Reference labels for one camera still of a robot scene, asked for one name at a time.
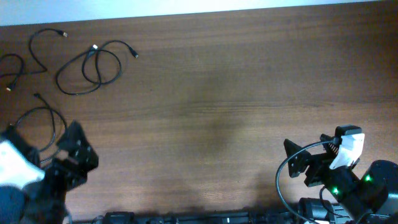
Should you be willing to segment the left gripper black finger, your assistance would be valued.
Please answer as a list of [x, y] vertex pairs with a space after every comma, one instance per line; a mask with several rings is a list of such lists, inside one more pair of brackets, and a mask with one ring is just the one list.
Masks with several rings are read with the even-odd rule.
[[57, 141], [59, 149], [68, 152], [68, 156], [76, 161], [84, 171], [96, 169], [99, 158], [88, 142], [81, 124], [74, 120]]
[[1, 139], [8, 140], [21, 153], [23, 158], [33, 165], [40, 166], [39, 150], [28, 144], [24, 138], [17, 132], [14, 126], [8, 126], [1, 132]]

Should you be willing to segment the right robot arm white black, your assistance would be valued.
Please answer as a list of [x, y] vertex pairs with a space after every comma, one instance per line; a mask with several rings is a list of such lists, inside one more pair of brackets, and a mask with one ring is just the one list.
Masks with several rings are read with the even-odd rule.
[[307, 187], [321, 185], [332, 194], [355, 222], [365, 222], [371, 215], [391, 217], [397, 214], [397, 164], [374, 161], [362, 177], [353, 169], [363, 151], [361, 128], [336, 130], [334, 136], [322, 134], [320, 140], [299, 146], [284, 140], [291, 178], [305, 174]]

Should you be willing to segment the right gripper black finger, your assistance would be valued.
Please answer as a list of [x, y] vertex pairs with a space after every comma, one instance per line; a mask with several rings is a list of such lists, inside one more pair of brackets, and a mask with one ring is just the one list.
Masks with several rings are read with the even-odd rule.
[[[300, 150], [302, 147], [292, 142], [289, 139], [284, 140], [284, 147], [287, 157], [291, 157]], [[289, 166], [289, 176], [291, 178], [298, 177], [301, 173], [305, 172], [308, 167], [309, 160], [311, 158], [311, 154], [307, 151], [302, 151], [301, 153], [295, 155], [288, 161]]]
[[321, 142], [323, 142], [323, 148], [327, 154], [337, 155], [339, 151], [339, 147], [341, 144], [340, 136], [329, 136], [326, 134], [321, 134], [320, 136]]

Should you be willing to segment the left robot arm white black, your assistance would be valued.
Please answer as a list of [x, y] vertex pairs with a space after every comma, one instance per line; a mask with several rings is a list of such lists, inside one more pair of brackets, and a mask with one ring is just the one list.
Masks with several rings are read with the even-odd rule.
[[40, 165], [40, 152], [10, 126], [1, 131], [1, 223], [63, 223], [67, 192], [83, 185], [99, 158], [78, 121], [57, 142], [65, 159]]

